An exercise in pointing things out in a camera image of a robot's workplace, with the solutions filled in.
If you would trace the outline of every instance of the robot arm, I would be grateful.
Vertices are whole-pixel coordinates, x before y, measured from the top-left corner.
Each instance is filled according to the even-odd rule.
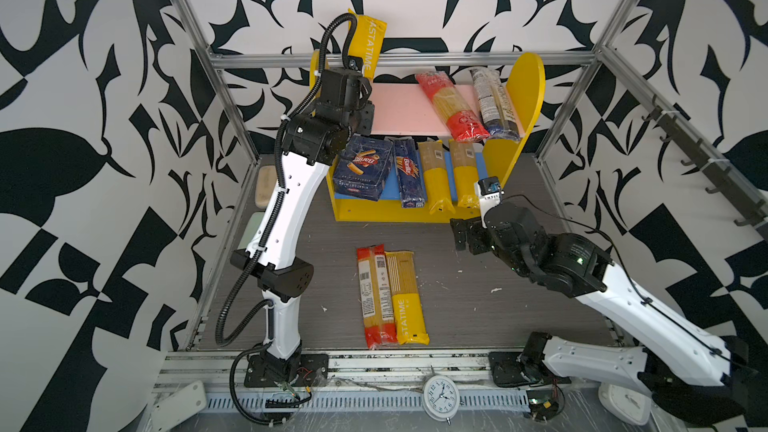
[[[749,377],[744,342],[688,322],[585,237],[548,235],[529,209],[502,201],[495,177],[479,181],[475,191],[482,216],[452,220],[457,248],[492,252],[517,274],[592,307],[642,343],[610,348],[534,332],[518,359],[514,385],[552,376],[598,380],[648,395],[693,424],[744,413]]]
[[[296,376],[301,356],[300,296],[314,269],[296,257],[296,241],[312,197],[328,169],[353,133],[369,135],[373,123],[370,81],[353,69],[348,51],[356,29],[354,14],[342,14],[326,28],[318,63],[325,63],[331,33],[351,23],[342,48],[344,67],[319,71],[306,98],[283,121],[276,134],[277,184],[265,219],[245,250],[235,251],[232,263],[244,270],[227,297],[216,322],[216,343],[228,345],[258,312],[252,310],[231,336],[224,337],[226,317],[234,297],[250,275],[258,279],[266,315],[267,350],[262,351],[266,379],[286,385]]]

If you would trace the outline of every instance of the brand logo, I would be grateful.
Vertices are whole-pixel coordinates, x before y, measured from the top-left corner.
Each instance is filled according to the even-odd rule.
[[[355,158],[352,160],[352,163],[363,167],[373,166],[379,163],[379,156],[355,156]]]
[[[397,157],[397,168],[402,170],[407,176],[418,177],[418,166],[408,157]]]

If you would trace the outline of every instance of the pink shelf board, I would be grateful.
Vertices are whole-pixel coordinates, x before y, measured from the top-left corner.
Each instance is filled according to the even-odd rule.
[[[450,136],[419,84],[374,83],[370,101],[376,106],[373,134],[381,136]],[[477,114],[475,88],[456,86]]]

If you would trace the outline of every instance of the black and white patterned wall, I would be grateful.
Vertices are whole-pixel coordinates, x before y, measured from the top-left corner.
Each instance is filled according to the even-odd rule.
[[[640,0],[616,41],[664,97],[759,188],[768,188],[768,0]],[[750,346],[750,413],[768,426],[768,244],[605,68],[547,164],[568,214],[616,242],[644,287],[702,328]],[[589,235],[607,247],[596,234]]]
[[[222,54],[307,53],[323,27],[348,8],[388,23],[382,51],[489,52],[590,50],[618,0],[190,0],[213,51]],[[338,51],[345,31],[335,34]],[[511,65],[502,70],[508,76]],[[412,81],[425,68],[379,68],[376,81]],[[578,75],[576,67],[547,67],[542,118],[526,152],[535,151],[554,112]],[[443,67],[471,83],[463,68]],[[280,114],[306,94],[299,69],[228,70],[235,101],[256,148],[272,149]]]
[[[135,424],[248,165],[169,0],[0,0],[3,430]]]

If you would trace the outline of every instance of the red pasta package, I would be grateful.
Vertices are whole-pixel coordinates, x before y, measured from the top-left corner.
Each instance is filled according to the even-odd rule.
[[[416,80],[432,101],[435,112],[447,125],[454,140],[478,142],[490,137],[445,72],[417,73]]]

